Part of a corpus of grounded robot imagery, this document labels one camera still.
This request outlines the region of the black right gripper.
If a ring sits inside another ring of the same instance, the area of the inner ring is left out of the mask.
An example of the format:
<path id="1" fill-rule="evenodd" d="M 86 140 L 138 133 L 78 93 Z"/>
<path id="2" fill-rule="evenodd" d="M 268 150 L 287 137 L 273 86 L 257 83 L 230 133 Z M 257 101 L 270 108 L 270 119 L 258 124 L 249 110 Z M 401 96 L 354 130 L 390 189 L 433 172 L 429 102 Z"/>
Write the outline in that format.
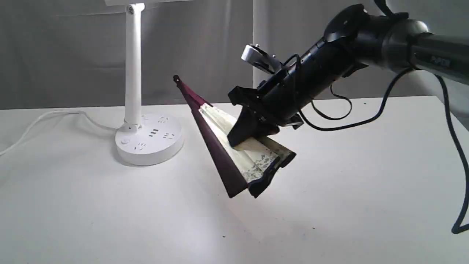
<path id="1" fill-rule="evenodd" d="M 304 122 L 299 110 L 315 97 L 315 77 L 294 67 L 280 70 L 257 88 L 236 86 L 228 93 L 240 115 L 227 135 L 231 147 L 250 138 L 279 133 L 279 127 L 298 129 Z"/>

